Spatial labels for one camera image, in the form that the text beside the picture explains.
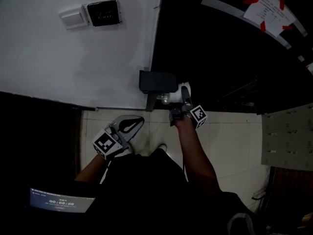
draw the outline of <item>white light switch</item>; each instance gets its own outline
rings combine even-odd
[[[76,9],[60,12],[59,17],[66,29],[87,26],[89,24],[82,6]]]

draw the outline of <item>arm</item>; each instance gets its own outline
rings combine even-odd
[[[77,175],[75,180],[89,183],[100,183],[107,167],[107,161],[97,154],[85,169]]]
[[[175,122],[175,126],[179,133],[188,181],[207,196],[221,192],[214,168],[201,147],[191,119],[184,115],[183,120]]]

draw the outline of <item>tile floor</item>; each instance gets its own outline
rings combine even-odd
[[[267,186],[269,167],[261,165],[262,119],[256,114],[206,112],[208,119],[197,131],[223,191],[238,194],[242,202],[256,211],[259,196]],[[84,111],[81,125],[81,168],[97,154],[92,140],[99,130],[121,115],[138,115],[145,123],[131,144],[135,153],[148,156],[160,143],[168,155],[182,167],[182,153],[176,128],[170,127],[166,110],[152,113],[128,110]]]

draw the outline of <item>shoe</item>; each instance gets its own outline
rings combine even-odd
[[[166,144],[162,143],[162,144],[159,145],[158,149],[162,149],[163,151],[166,152],[167,146],[166,146]]]

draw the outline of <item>exit button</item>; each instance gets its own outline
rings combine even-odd
[[[90,3],[87,9],[93,26],[120,23],[117,0]]]

